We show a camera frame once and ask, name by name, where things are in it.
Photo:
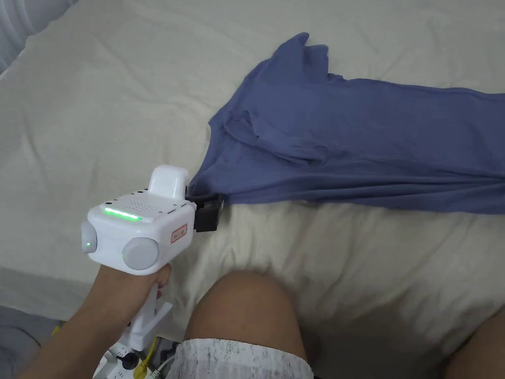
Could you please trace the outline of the person's left hand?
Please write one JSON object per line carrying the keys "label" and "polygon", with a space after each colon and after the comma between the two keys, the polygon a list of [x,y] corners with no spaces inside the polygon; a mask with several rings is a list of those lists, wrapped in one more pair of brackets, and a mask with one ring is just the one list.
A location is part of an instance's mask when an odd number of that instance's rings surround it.
{"label": "person's left hand", "polygon": [[119,330],[141,310],[151,289],[167,285],[172,266],[149,275],[132,275],[102,265],[79,312]]}

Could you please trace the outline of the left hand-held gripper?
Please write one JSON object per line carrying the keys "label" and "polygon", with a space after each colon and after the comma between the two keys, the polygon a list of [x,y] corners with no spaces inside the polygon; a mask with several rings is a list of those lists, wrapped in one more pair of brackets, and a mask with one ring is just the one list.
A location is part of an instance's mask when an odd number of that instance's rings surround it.
{"label": "left hand-held gripper", "polygon": [[158,272],[197,232],[217,230],[224,196],[187,192],[187,170],[160,165],[147,188],[93,207],[81,226],[82,249],[98,264],[137,276]]}

